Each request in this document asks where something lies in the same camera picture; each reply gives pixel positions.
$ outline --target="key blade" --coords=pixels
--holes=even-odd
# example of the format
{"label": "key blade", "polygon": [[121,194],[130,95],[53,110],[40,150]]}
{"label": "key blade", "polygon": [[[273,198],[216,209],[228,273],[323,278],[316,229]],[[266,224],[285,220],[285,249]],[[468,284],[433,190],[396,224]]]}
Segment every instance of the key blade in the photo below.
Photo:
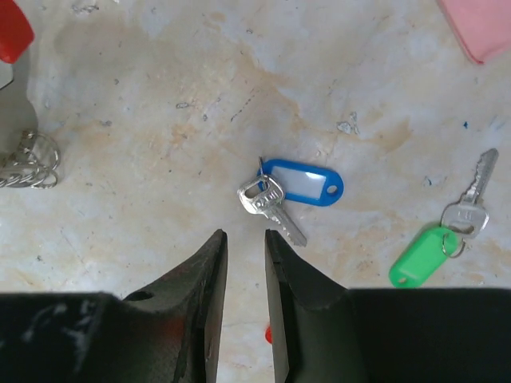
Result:
{"label": "key blade", "polygon": [[489,178],[493,173],[497,160],[498,150],[495,148],[481,154],[481,158],[479,162],[477,162],[475,180],[472,185],[470,185],[469,190],[461,198],[464,202],[476,204],[481,198],[488,185]]}
{"label": "key blade", "polygon": [[289,239],[296,245],[305,247],[307,245],[307,238],[305,235],[298,229],[296,224],[293,222],[288,213],[282,208],[282,206],[277,206],[272,208],[267,217],[274,222],[277,222],[286,232]]}

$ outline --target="blue key tag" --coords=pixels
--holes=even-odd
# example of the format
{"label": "blue key tag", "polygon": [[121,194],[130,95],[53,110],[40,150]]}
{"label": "blue key tag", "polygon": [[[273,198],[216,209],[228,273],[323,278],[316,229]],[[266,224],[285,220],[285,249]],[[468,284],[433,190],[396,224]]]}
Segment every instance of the blue key tag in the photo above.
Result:
{"label": "blue key tag", "polygon": [[[274,159],[263,162],[263,172],[277,179],[290,201],[330,206],[344,193],[343,179],[330,169]],[[263,185],[259,184],[259,188],[263,190]]]}

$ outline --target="pink object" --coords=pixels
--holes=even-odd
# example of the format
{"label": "pink object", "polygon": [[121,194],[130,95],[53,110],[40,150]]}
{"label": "pink object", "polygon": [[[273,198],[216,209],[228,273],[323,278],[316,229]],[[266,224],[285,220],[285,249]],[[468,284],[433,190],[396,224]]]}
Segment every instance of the pink object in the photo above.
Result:
{"label": "pink object", "polygon": [[470,59],[483,64],[511,46],[510,0],[438,0]]}

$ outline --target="red handle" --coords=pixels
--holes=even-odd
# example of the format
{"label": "red handle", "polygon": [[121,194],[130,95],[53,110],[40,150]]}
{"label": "red handle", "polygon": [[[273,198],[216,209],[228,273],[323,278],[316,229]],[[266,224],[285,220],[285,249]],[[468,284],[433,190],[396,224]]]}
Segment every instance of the red handle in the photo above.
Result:
{"label": "red handle", "polygon": [[34,32],[13,0],[0,0],[0,60],[13,64],[34,40]]}

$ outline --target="dirt spot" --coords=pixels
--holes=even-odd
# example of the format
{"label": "dirt spot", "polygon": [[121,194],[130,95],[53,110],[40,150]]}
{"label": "dirt spot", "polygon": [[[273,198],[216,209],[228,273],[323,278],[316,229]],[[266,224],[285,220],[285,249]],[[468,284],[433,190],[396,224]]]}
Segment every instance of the dirt spot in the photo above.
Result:
{"label": "dirt spot", "polygon": [[364,116],[361,125],[369,126],[375,124],[383,116],[383,111],[381,109],[371,108],[369,109],[369,112]]}
{"label": "dirt spot", "polygon": [[19,279],[21,279],[24,283],[31,287],[37,287],[38,289],[43,290],[42,282],[39,281],[35,275],[29,274],[26,272],[21,272],[20,270],[13,269],[13,274],[17,275]]}
{"label": "dirt spot", "polygon": [[379,134],[376,138],[372,139],[371,142],[377,144],[386,154],[393,152],[401,148],[412,137],[410,131],[410,118],[404,119],[395,128],[389,129]]}
{"label": "dirt spot", "polygon": [[[256,117],[260,113],[256,123],[261,128],[271,128],[279,123],[277,120],[269,121],[273,117],[273,111],[278,109],[279,112],[285,111],[290,116],[289,129],[293,133],[298,133],[309,127],[309,124],[300,116],[298,103],[285,97],[279,91],[279,88],[292,87],[289,77],[280,73],[268,72],[262,68],[251,46],[240,43],[237,49],[243,51],[244,54],[236,57],[236,75],[231,83],[236,88],[246,88],[247,95],[254,94],[254,97],[234,121],[241,124],[246,122],[249,117]],[[239,112],[244,107],[245,101],[241,100],[240,104],[236,106],[238,108],[233,112]]]}
{"label": "dirt spot", "polygon": [[495,239],[488,239],[484,243],[481,244],[483,253],[492,256],[492,257],[511,257],[509,251],[505,251],[502,247],[500,247]]}
{"label": "dirt spot", "polygon": [[481,284],[485,281],[485,277],[478,273],[468,273],[466,277],[476,284]]}
{"label": "dirt spot", "polygon": [[361,261],[360,263],[358,263],[357,265],[357,270],[360,271],[361,273],[367,269],[370,268],[370,262],[369,261]]}
{"label": "dirt spot", "polygon": [[221,32],[221,30],[222,30],[222,28],[220,28],[220,26],[210,22],[209,20],[204,20],[202,24],[208,28],[211,28],[212,30],[215,30],[216,32]]}
{"label": "dirt spot", "polygon": [[177,147],[183,145],[183,143],[190,137],[196,134],[196,129],[192,124],[175,124],[171,128],[172,139],[171,144]]}
{"label": "dirt spot", "polygon": [[214,22],[225,22],[226,20],[225,15],[221,12],[212,12],[209,16]]}

